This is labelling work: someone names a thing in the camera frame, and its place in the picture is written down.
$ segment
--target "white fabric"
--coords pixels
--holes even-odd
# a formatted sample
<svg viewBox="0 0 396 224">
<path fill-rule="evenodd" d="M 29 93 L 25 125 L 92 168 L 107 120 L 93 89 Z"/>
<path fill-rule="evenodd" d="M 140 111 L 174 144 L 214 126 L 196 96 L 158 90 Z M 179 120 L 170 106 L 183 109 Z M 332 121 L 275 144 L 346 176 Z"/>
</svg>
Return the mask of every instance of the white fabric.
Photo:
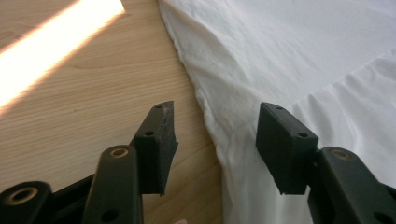
<svg viewBox="0 0 396 224">
<path fill-rule="evenodd" d="M 255 148 L 260 102 L 396 187 L 396 2 L 160 0 L 223 168 L 224 222 L 309 223 Z"/>
</svg>

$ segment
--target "wood grain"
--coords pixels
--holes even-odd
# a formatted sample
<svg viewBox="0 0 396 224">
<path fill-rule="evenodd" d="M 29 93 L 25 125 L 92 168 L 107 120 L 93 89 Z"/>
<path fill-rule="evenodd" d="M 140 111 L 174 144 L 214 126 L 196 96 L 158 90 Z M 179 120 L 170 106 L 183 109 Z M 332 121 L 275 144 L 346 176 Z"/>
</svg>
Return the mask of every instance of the wood grain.
<svg viewBox="0 0 396 224">
<path fill-rule="evenodd" d="M 2 1 L 0 50 L 73 3 Z M 165 196 L 144 196 L 145 223 L 221 223 L 220 166 L 193 86 L 157 2 L 131 6 L 0 108 L 0 190 L 41 180 L 55 191 L 92 174 L 103 150 L 128 144 L 152 106 L 173 100 L 179 147 Z"/>
</svg>

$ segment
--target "wrinkled cloth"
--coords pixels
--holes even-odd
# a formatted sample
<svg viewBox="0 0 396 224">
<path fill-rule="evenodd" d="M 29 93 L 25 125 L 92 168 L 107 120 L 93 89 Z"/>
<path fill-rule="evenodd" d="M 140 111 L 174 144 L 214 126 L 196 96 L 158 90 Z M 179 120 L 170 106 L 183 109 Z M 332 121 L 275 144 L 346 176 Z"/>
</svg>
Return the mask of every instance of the wrinkled cloth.
<svg viewBox="0 0 396 224">
<path fill-rule="evenodd" d="M 357 153 L 396 187 L 396 2 L 160 0 L 223 169 L 224 223 L 311 223 L 255 148 L 259 105 L 287 108 L 319 146 Z"/>
</svg>

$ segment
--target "wooden table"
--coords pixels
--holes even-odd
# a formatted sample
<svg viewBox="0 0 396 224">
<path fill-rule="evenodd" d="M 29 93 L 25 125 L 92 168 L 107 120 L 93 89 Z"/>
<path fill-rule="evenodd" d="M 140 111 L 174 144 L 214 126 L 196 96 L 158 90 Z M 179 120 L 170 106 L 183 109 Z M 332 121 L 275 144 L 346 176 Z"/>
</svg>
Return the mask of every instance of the wooden table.
<svg viewBox="0 0 396 224">
<path fill-rule="evenodd" d="M 76 4 L 1 1 L 0 52 L 6 55 Z M 95 4 L 91 7 L 81 22 L 94 17 L 90 13 Z M 56 191 L 94 173 L 103 150 L 128 144 L 152 106 L 173 100 L 179 147 L 165 196 L 144 196 L 145 223 L 182 218 L 190 224 L 221 223 L 220 166 L 193 86 L 157 2 L 134 0 L 129 7 L 131 11 L 114 15 L 0 107 L 0 190 L 41 180 Z M 73 35 L 70 32 L 65 39 Z M 63 44 L 55 41 L 56 46 Z M 23 55 L 35 60 L 52 47 L 40 48 Z M 21 80 L 31 70 L 15 71 L 35 61 L 14 63 L 12 69 L 0 67 L 3 82 Z"/>
</svg>

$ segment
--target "screw hole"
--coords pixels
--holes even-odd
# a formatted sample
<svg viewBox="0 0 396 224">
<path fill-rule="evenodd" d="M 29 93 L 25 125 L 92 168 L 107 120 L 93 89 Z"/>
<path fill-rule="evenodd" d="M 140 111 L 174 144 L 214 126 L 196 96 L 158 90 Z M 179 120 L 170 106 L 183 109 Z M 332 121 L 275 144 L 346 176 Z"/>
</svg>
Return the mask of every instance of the screw hole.
<svg viewBox="0 0 396 224">
<path fill-rule="evenodd" d="M 110 155 L 114 158 L 123 157 L 128 154 L 128 149 L 126 148 L 116 148 L 110 152 Z"/>
<path fill-rule="evenodd" d="M 38 193 L 37 188 L 29 187 L 29 188 L 19 189 L 7 198 L 5 204 L 18 205 L 21 203 L 25 203 L 31 200 L 32 198 L 34 198 L 37 195 L 37 193 Z"/>
<path fill-rule="evenodd" d="M 152 135 L 154 135 L 154 132 L 152 132 L 152 131 L 146 132 L 145 135 L 146 135 L 146 136 L 152 136 Z"/>
<path fill-rule="evenodd" d="M 341 159 L 344 161 L 350 160 L 352 158 L 352 156 L 349 153 L 347 153 L 341 149 L 333 148 L 330 150 L 330 152 L 338 159 Z"/>
<path fill-rule="evenodd" d="M 384 224 L 393 224 L 394 223 L 390 216 L 380 213 L 380 212 L 374 212 L 374 217 L 380 223 L 384 223 Z"/>
<path fill-rule="evenodd" d="M 308 134 L 306 134 L 306 133 L 297 133 L 300 137 L 307 137 L 308 136 Z"/>
<path fill-rule="evenodd" d="M 119 211 L 116 209 L 110 209 L 102 214 L 101 219 L 102 222 L 108 223 L 116 220 L 117 217 L 119 217 Z"/>
</svg>

